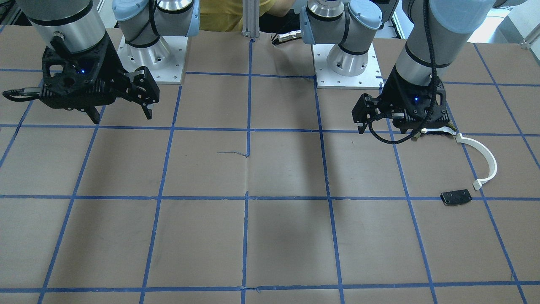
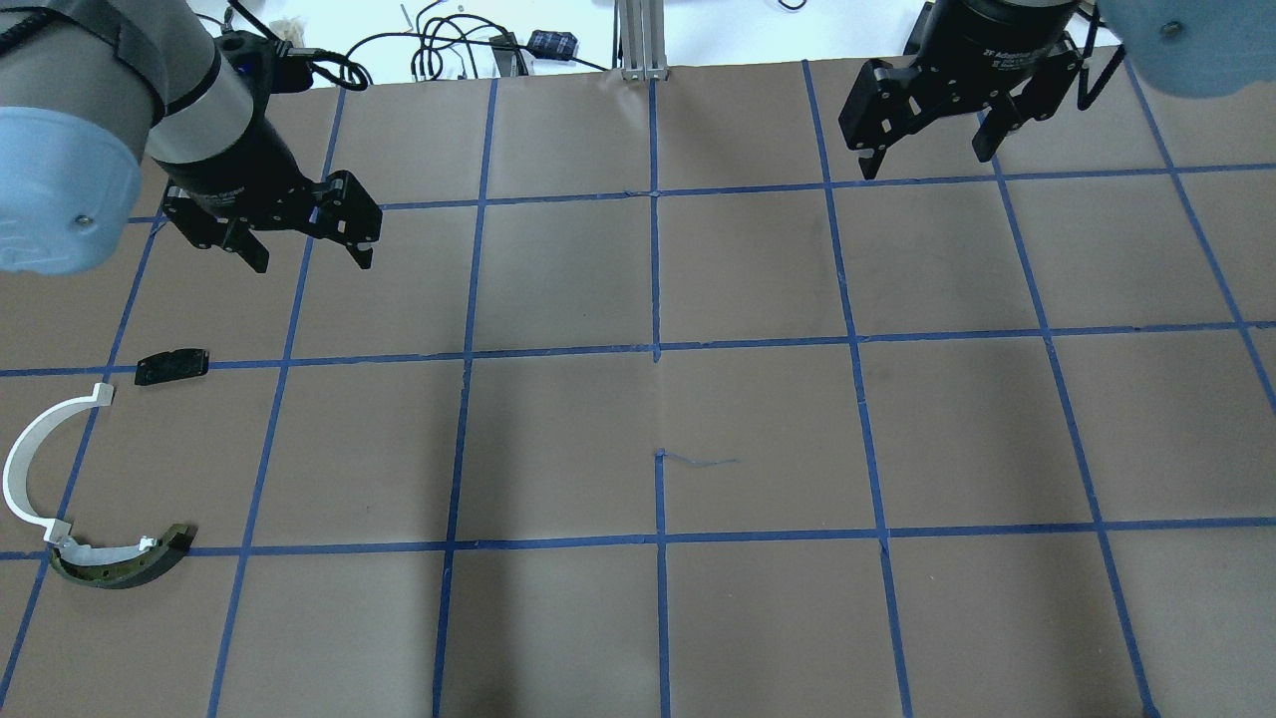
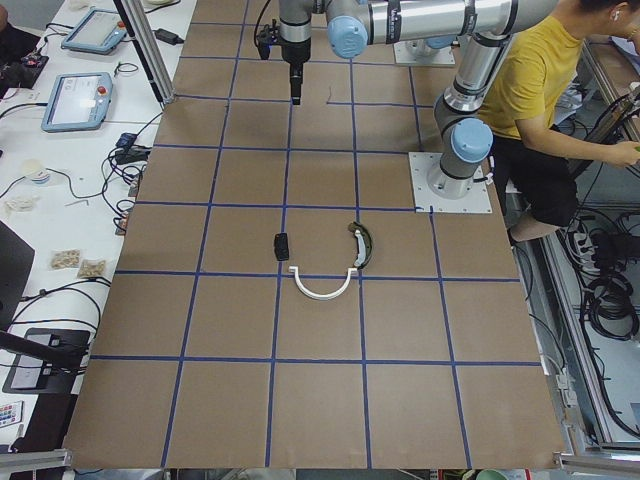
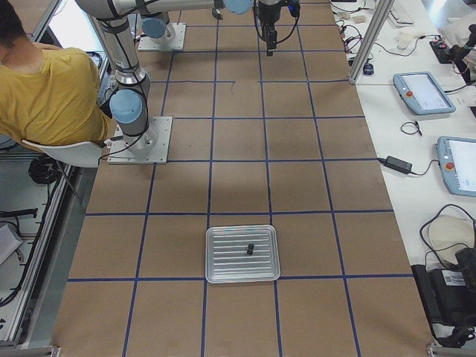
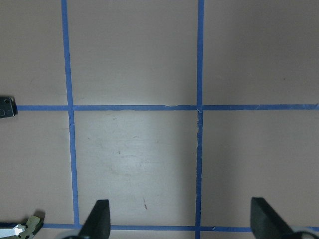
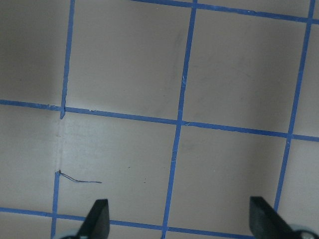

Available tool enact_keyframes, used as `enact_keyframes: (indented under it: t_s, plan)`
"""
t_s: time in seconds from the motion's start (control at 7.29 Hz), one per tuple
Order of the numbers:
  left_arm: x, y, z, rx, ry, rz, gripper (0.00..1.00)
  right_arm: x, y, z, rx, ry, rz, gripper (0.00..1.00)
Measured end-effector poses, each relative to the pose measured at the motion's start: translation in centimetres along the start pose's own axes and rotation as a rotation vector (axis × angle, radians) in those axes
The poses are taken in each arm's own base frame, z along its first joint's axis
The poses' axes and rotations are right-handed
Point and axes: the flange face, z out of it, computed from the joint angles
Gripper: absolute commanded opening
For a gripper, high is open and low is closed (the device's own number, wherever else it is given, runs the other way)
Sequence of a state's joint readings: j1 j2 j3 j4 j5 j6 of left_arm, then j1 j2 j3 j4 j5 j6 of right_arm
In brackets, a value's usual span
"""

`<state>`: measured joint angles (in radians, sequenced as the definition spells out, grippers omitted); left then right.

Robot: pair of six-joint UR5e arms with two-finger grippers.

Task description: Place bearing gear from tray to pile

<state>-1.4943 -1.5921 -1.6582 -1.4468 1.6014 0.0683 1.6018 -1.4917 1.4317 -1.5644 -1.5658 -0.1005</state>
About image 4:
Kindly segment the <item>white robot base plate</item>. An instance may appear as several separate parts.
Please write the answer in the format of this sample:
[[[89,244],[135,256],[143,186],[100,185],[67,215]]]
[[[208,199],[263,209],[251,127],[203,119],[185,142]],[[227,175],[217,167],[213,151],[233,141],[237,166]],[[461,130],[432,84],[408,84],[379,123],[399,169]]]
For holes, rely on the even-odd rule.
[[[124,135],[117,124],[115,136],[106,157],[110,164],[166,164],[173,126],[172,117],[150,117],[149,128],[136,144],[135,138]]]

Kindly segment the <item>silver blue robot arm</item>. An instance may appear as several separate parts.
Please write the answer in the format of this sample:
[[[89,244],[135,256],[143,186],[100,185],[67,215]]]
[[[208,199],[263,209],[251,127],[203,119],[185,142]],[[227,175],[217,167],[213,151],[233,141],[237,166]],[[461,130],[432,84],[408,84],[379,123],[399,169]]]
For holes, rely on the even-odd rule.
[[[109,100],[113,118],[122,131],[126,152],[148,156],[158,146],[158,126],[149,116],[147,103],[150,78],[141,66],[135,38],[128,20],[130,14],[143,19],[146,36],[162,43],[175,39],[169,13],[177,10],[217,11],[226,9],[241,15],[249,10],[260,26],[258,35],[269,54],[277,47],[275,24],[284,1],[79,1],[78,6],[97,25],[97,34],[115,70],[118,90]]]

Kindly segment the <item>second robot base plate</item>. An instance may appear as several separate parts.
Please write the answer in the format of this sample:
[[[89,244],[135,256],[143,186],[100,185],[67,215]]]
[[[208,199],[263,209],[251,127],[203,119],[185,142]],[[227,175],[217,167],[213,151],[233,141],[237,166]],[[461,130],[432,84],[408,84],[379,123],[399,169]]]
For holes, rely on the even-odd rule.
[[[186,34],[185,23],[165,24],[159,19],[148,18],[142,23],[138,50],[142,52],[183,51]]]

